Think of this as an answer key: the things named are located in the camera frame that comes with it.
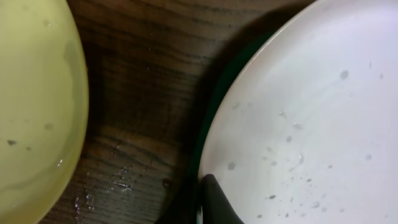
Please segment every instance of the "wooden table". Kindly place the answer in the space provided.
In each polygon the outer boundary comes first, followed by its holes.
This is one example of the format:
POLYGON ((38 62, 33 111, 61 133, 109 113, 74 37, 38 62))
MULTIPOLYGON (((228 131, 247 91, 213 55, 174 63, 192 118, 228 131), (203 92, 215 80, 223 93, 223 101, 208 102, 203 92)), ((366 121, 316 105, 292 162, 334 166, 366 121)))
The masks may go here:
POLYGON ((90 115, 76 172, 43 224, 154 223, 182 182, 224 66, 309 2, 68 3, 88 65, 90 115))

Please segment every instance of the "dish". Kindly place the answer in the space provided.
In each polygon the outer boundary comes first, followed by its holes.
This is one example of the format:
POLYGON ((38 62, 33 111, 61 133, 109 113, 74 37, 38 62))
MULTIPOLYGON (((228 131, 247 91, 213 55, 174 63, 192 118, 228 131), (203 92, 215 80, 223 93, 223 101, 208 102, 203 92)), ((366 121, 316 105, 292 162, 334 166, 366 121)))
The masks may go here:
POLYGON ((64 0, 2 0, 0 30, 0 223, 37 223, 80 156, 85 59, 64 0))
POLYGON ((317 1, 225 96, 199 176, 244 223, 396 223, 398 2, 317 1))

